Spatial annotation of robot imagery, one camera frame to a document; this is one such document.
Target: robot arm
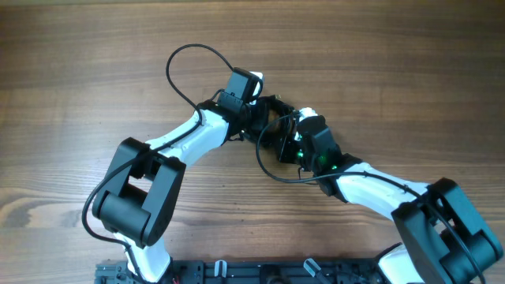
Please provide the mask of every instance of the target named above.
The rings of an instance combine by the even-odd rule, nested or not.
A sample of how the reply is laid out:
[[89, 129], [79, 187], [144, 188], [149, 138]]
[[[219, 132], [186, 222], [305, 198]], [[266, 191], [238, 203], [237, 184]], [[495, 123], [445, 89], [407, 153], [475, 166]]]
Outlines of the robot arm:
[[[132, 245], [143, 279], [158, 282], [170, 266], [170, 255], [161, 237], [174, 212], [185, 168], [233, 135], [243, 134], [257, 142], [258, 133], [271, 120], [272, 112], [283, 116], [294, 111], [273, 96], [257, 99], [262, 85], [260, 73], [234, 69], [218, 102], [199, 105], [201, 126], [170, 148], [123, 170], [97, 194], [93, 215], [115, 237]], [[451, 235], [446, 230], [441, 234], [434, 230], [437, 218], [426, 210], [427, 202], [438, 206], [443, 217], [454, 222], [481, 271], [503, 256], [496, 236], [453, 181], [442, 179], [430, 185], [379, 172], [362, 160], [341, 153], [323, 117], [310, 109], [302, 109], [299, 114], [294, 121], [280, 121], [277, 130], [258, 143], [273, 146], [281, 163], [298, 164], [312, 171], [328, 196], [366, 206], [395, 222], [404, 245], [385, 253], [379, 261], [390, 282], [466, 283], [477, 276]], [[197, 122], [195, 113], [172, 132], [146, 144], [132, 138], [123, 141], [108, 172], [173, 140]], [[149, 192], [129, 184], [130, 176], [151, 180]], [[406, 186], [417, 195], [397, 185]]]

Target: wood grain surface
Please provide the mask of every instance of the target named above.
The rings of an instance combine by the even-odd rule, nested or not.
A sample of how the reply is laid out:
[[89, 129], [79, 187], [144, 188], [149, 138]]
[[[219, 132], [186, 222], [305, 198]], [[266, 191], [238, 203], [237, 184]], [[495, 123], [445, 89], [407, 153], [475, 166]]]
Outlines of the wood grain surface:
[[118, 3], [157, 3], [157, 2], [232, 2], [234, 0], [0, 0], [0, 6], [52, 6], [52, 5], [90, 5]]
[[[125, 259], [89, 237], [83, 202], [128, 136], [192, 114], [166, 60], [205, 43], [264, 72], [264, 94], [326, 117], [343, 151], [414, 180], [456, 180], [505, 242], [505, 2], [202, 2], [0, 9], [0, 282], [90, 283]], [[199, 102], [227, 67], [186, 50], [174, 81]], [[271, 153], [266, 166], [293, 178]], [[101, 223], [92, 226], [106, 234]], [[285, 185], [253, 145], [188, 170], [166, 246], [178, 260], [372, 257], [399, 241], [374, 212]], [[486, 271], [505, 282], [503, 261]]]

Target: wooden table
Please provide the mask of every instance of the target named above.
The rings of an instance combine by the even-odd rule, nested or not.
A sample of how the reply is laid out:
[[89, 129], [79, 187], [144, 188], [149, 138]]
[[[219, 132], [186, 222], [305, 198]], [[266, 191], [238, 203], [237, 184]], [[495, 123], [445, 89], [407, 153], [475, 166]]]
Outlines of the wooden table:
[[[456, 180], [505, 243], [505, 6], [441, 2], [206, 2], [0, 11], [0, 282], [90, 283], [124, 259], [89, 237], [83, 202], [128, 136], [187, 120], [166, 59], [206, 43], [264, 72], [264, 94], [326, 117], [343, 151], [414, 181]], [[226, 86], [213, 54], [179, 54], [174, 81], [196, 102]], [[269, 169], [296, 167], [263, 155]], [[92, 226], [106, 232], [92, 219]], [[271, 180], [250, 143], [186, 172], [165, 233], [177, 260], [371, 257], [391, 222], [317, 187]], [[486, 272], [505, 282], [505, 265]]]

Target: black plastic bracket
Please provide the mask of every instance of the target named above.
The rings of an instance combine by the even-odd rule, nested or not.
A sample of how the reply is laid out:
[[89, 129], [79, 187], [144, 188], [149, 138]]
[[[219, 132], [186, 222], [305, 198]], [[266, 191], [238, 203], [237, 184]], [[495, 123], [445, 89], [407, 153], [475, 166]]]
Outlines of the black plastic bracket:
[[218, 97], [218, 104], [238, 115], [244, 103], [253, 100], [254, 90], [260, 78], [247, 70], [235, 67], [231, 73], [228, 86]]
[[503, 248], [461, 188], [442, 178], [422, 196], [391, 213], [419, 275], [427, 283], [468, 283], [477, 276], [466, 254], [445, 229], [438, 234], [436, 219], [425, 202], [439, 208], [484, 271], [503, 257]]
[[[124, 140], [107, 174], [147, 151], [148, 144], [131, 137]], [[107, 230], [129, 237], [138, 247], [153, 245], [172, 219], [185, 168], [179, 159], [155, 153], [106, 183], [95, 198], [92, 213]], [[129, 183], [129, 177], [144, 176], [152, 181], [149, 193]]]
[[[350, 167], [362, 163], [363, 160], [354, 157], [351, 154], [343, 154], [342, 157], [339, 159], [338, 166], [334, 169], [326, 170], [324, 172], [321, 172], [317, 176], [321, 175], [326, 175], [326, 174], [337, 174], [337, 173], [342, 173], [348, 170]], [[334, 196], [338, 200], [342, 201], [343, 203], [347, 203], [348, 200], [344, 197], [342, 194], [342, 191], [340, 191], [339, 184], [337, 180], [339, 179], [338, 176], [335, 177], [327, 177], [327, 178], [322, 178], [316, 180], [317, 184], [321, 188], [321, 191], [324, 192], [327, 196]]]
[[303, 156], [300, 159], [300, 165], [305, 170], [319, 174], [330, 170], [339, 162], [342, 152], [339, 145], [335, 143], [324, 116], [309, 117], [300, 121], [297, 124], [297, 131], [302, 141]]

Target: black cable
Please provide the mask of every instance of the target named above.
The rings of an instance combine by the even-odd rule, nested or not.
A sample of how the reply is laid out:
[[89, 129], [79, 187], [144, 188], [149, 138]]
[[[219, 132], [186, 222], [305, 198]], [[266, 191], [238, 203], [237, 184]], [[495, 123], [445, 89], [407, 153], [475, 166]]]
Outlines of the black cable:
[[440, 214], [440, 212], [436, 208], [434, 208], [430, 203], [423, 201], [421, 194], [413, 191], [408, 186], [402, 185], [402, 184], [400, 184], [400, 183], [398, 183], [396, 181], [393, 181], [393, 180], [391, 180], [391, 179], [389, 179], [387, 177], [383, 177], [383, 176], [378, 175], [378, 174], [370, 174], [370, 173], [367, 173], [367, 172], [341, 172], [341, 173], [333, 173], [333, 174], [324, 174], [324, 175], [320, 175], [320, 176], [317, 176], [317, 177], [303, 178], [303, 179], [297, 179], [297, 180], [291, 180], [291, 179], [277, 177], [274, 174], [270, 173], [265, 168], [264, 164], [261, 162], [261, 157], [260, 157], [260, 142], [261, 142], [261, 138], [263, 137], [263, 135], [265, 134], [265, 132], [267, 131], [267, 129], [269, 129], [270, 127], [272, 127], [275, 123], [277, 123], [278, 121], [280, 121], [282, 119], [286, 119], [286, 118], [292, 119], [292, 117], [293, 117], [293, 114], [288, 114], [288, 115], [284, 115], [284, 116], [282, 116], [280, 118], [277, 118], [274, 121], [268, 123], [263, 128], [263, 130], [261, 130], [260, 136], [258, 137], [258, 141], [256, 142], [256, 159], [258, 160], [258, 164], [260, 164], [261, 170], [263, 170], [263, 172], [267, 176], [269, 176], [270, 178], [275, 179], [276, 181], [281, 181], [281, 182], [285, 182], [285, 183], [306, 183], [308, 181], [316, 181], [316, 180], [319, 180], [319, 179], [322, 179], [322, 178], [331, 178], [331, 177], [334, 178], [334, 177], [341, 177], [341, 176], [348, 176], [348, 175], [358, 175], [358, 176], [376, 178], [376, 179], [379, 179], [381, 181], [385, 181], [385, 182], [387, 182], [387, 183], [389, 183], [391, 185], [394, 185], [394, 186], [398, 187], [399, 189], [401, 189], [401, 190], [403, 190], [403, 191], [405, 191], [407, 193], [410, 193], [413, 196], [415, 196], [416, 198], [418, 198], [419, 201], [423, 202], [423, 204], [426, 205], [427, 209], [429, 209], [429, 211], [432, 214], [434, 214], [434, 216], [437, 217], [442, 222], [442, 224], [445, 225], [445, 227], [449, 230], [449, 233], [451, 234], [451, 236], [458, 243], [459, 247], [462, 249], [462, 251], [465, 253], [466, 257], [468, 258], [468, 260], [472, 264], [472, 267], [475, 270], [475, 273], [477, 274], [477, 276], [479, 277], [479, 279], [481, 280], [481, 283], [482, 284], [486, 283], [484, 275], [482, 274], [482, 271], [479, 268], [479, 266], [477, 264], [477, 261], [473, 257], [473, 255], [470, 252], [470, 250], [468, 249], [468, 247], [465, 245], [465, 242], [459, 237], [459, 235], [456, 233], [455, 229], [451, 226], [451, 224], [449, 224], [449, 222], [442, 216], [442, 214]]
[[216, 96], [218, 96], [221, 92], [224, 92], [224, 89], [219, 89], [211, 98], [210, 100], [214, 100]]
[[191, 107], [193, 107], [195, 109], [195, 111], [198, 113], [198, 122], [191, 129], [189, 129], [188, 131], [184, 132], [183, 134], [181, 134], [177, 138], [174, 138], [172, 141], [170, 141], [170, 142], [168, 142], [168, 143], [166, 143], [166, 144], [164, 144], [164, 145], [162, 145], [160, 147], [157, 147], [155, 149], [147, 151], [144, 154], [139, 155], [139, 156], [137, 156], [134, 159], [130, 159], [128, 162], [120, 165], [120, 167], [118, 167], [116, 170], [113, 170], [110, 174], [108, 174], [107, 176], [105, 176], [103, 178], [103, 180], [90, 193], [90, 195], [86, 199], [86, 202], [84, 202], [84, 206], [83, 206], [83, 210], [82, 210], [82, 215], [81, 215], [81, 221], [82, 221], [83, 227], [86, 230], [86, 232], [88, 232], [88, 234], [90, 234], [92, 237], [94, 237], [94, 238], [96, 238], [98, 240], [101, 240], [101, 241], [107, 241], [107, 242], [111, 242], [111, 243], [115, 243], [115, 244], [120, 244], [120, 245], [123, 245], [125, 247], [125, 250], [128, 253], [130, 260], [132, 261], [133, 268], [135, 269], [135, 272], [136, 272], [137, 276], [140, 278], [140, 280], [142, 281], [142, 283], [146, 283], [146, 282], [145, 282], [144, 277], [142, 276], [142, 274], [140, 272], [140, 269], [139, 269], [139, 267], [137, 265], [137, 261], [135, 260], [135, 256], [133, 255], [133, 252], [132, 252], [132, 249], [131, 249], [131, 245], [128, 244], [127, 242], [125, 242], [125, 241], [121, 241], [121, 240], [118, 240], [118, 239], [115, 239], [115, 238], [111, 238], [111, 237], [101, 236], [101, 235], [95, 233], [92, 230], [92, 228], [89, 226], [89, 224], [88, 224], [88, 210], [89, 210], [89, 206], [91, 205], [91, 202], [95, 198], [96, 194], [98, 194], [98, 192], [100, 191], [100, 189], [102, 189], [102, 187], [107, 182], [109, 182], [113, 177], [115, 177], [116, 175], [118, 175], [119, 173], [121, 173], [127, 167], [132, 166], [135, 163], [141, 162], [142, 160], [146, 159], [147, 157], [150, 157], [150, 156], [154, 155], [158, 151], [162, 151], [163, 149], [171, 147], [173, 144], [175, 144], [178, 141], [180, 141], [181, 139], [187, 137], [189, 134], [191, 134], [193, 131], [195, 131], [200, 125], [202, 125], [202, 119], [203, 119], [203, 117], [202, 117], [202, 113], [201, 113], [200, 109], [195, 105], [195, 103], [193, 103], [191, 101], [191, 99], [189, 99], [177, 87], [175, 87], [174, 82], [170, 78], [170, 70], [169, 70], [169, 68], [170, 68], [170, 63], [172, 62], [172, 59], [181, 50], [184, 50], [184, 49], [189, 48], [189, 47], [202, 47], [202, 48], [205, 48], [205, 49], [208, 49], [208, 50], [214, 52], [215, 54], [217, 54], [228, 65], [228, 67], [230, 69], [233, 70], [233, 67], [231, 66], [231, 64], [217, 50], [213, 49], [212, 47], [208, 47], [206, 45], [203, 45], [203, 44], [199, 44], [199, 43], [187, 44], [187, 45], [184, 45], [183, 47], [179, 47], [176, 51], [174, 51], [172, 53], [172, 55], [168, 58], [168, 61], [166, 62], [166, 79], [168, 80], [168, 83], [170, 84], [170, 86], [187, 103], [189, 103], [189, 105], [191, 105]]
[[[299, 179], [299, 180], [301, 180], [301, 173], [300, 173], [301, 169], [303, 169], [303, 166], [300, 166], [300, 167], [298, 168], [298, 170], [297, 170], [297, 172], [298, 172], [298, 179]], [[306, 185], [318, 185], [318, 184], [317, 184], [317, 183], [315, 183], [315, 182], [313, 182], [313, 183], [311, 183], [311, 182], [306, 182], [305, 184], [306, 184]]]

